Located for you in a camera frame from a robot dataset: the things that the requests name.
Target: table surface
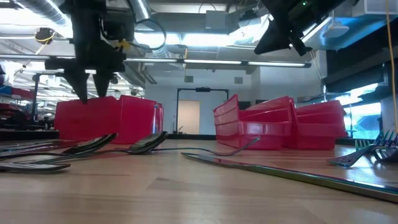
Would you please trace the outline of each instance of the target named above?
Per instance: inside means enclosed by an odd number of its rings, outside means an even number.
[[[161,147],[232,148],[167,140]],[[398,167],[334,151],[243,151],[228,159],[398,186]],[[0,175],[1,223],[397,223],[398,206],[325,187],[186,159],[179,152],[73,161],[58,174]]]

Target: red plastic bin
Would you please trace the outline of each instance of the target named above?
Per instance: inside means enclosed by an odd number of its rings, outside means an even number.
[[[339,101],[294,108],[292,111],[292,135],[284,138],[284,146],[291,149],[335,148],[336,138],[345,137],[344,110]]]
[[[55,112],[55,129],[60,139],[87,141],[118,133],[115,144],[134,144],[152,133],[155,104],[132,96],[112,96],[59,102]]]
[[[225,145],[242,147],[260,136],[261,140],[249,149],[280,149],[283,137],[290,136],[292,116],[288,97],[240,111],[238,96],[234,95],[213,112],[216,139]]]

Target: doorway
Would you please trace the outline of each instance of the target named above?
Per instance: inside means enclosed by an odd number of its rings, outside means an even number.
[[[185,134],[200,133],[200,102],[178,101],[178,129]]]

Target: door frame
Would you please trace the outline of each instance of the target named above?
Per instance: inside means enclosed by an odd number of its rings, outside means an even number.
[[[175,132],[178,133],[178,102],[180,98],[180,91],[182,90],[191,90],[198,93],[209,93],[211,91],[224,91],[226,93],[226,100],[229,100],[229,90],[225,89],[212,89],[212,88],[178,88],[177,89],[177,115],[175,116]]]

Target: metal fork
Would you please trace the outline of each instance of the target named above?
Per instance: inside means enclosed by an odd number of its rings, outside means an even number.
[[[353,153],[345,155],[345,156],[328,159],[327,162],[329,162],[332,165],[336,165],[336,166],[351,167],[352,165],[354,165],[356,163],[356,161],[358,161],[358,159],[360,159],[365,154],[372,153],[373,151],[375,151],[377,149],[377,147],[380,147],[380,146],[383,147],[386,144],[388,146],[391,146],[391,144],[392,144],[391,137],[394,134],[394,132],[392,132],[392,134],[390,135],[389,140],[386,140],[388,134],[389,134],[389,131],[386,133],[386,135],[384,135],[384,131],[382,130],[372,144],[369,144],[369,141],[366,141],[366,142],[365,141],[355,141],[356,152],[353,152]]]

